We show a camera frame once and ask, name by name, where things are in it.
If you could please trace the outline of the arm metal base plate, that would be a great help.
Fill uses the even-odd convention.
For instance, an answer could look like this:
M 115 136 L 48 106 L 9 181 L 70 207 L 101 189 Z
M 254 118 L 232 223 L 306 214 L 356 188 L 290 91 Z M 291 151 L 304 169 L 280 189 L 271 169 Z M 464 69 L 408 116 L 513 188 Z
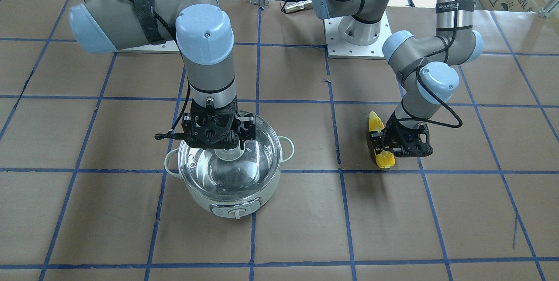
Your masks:
M 164 44 L 159 45 L 129 47 L 118 50 L 118 52 L 127 54 L 180 54 L 179 48 L 173 40 L 166 41 Z
M 380 60 L 385 58 L 383 45 L 392 34 L 386 13 L 373 24 L 358 22 L 349 15 L 325 19 L 324 33 L 329 58 Z

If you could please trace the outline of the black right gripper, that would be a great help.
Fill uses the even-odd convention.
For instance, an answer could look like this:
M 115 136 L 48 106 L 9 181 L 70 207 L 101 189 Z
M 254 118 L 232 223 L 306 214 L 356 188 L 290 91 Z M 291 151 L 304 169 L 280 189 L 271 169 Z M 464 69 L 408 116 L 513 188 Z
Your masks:
M 255 114 L 240 115 L 237 98 L 222 108 L 207 102 L 200 106 L 192 102 L 190 112 L 182 120 L 181 139 L 193 148 L 230 150 L 244 142 L 255 140 Z

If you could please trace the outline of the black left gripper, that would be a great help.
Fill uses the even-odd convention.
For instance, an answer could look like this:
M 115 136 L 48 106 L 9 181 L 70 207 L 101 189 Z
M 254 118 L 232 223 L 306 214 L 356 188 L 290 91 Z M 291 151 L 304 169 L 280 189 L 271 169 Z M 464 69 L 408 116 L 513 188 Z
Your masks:
M 427 157 L 433 153 L 428 126 L 420 122 L 415 128 L 408 128 L 395 115 L 390 116 L 383 140 L 383 148 L 399 158 Z

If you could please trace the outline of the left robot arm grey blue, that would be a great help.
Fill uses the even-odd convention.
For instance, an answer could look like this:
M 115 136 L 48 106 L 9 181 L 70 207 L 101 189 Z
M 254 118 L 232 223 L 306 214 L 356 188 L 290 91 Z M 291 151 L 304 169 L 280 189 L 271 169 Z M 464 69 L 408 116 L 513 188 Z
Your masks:
M 338 29 L 351 44 L 365 46 L 375 40 L 389 0 L 312 0 L 320 19 L 342 18 Z M 455 65 L 471 62 L 483 51 L 483 37 L 473 29 L 475 0 L 437 0 L 436 29 L 432 37 L 417 38 L 402 30 L 383 44 L 383 55 L 405 90 L 387 123 L 371 112 L 369 141 L 378 162 L 395 158 L 427 157 L 428 124 L 459 86 Z

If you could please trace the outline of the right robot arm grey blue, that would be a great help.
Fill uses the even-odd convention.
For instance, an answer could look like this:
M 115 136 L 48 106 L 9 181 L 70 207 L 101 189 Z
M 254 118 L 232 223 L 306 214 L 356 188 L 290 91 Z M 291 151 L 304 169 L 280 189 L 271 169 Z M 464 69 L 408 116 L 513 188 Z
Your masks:
M 255 140 L 255 116 L 237 108 L 234 33 L 218 0 L 84 0 L 70 9 L 69 22 L 80 46 L 93 54 L 176 43 L 192 102 L 156 140 L 222 150 Z

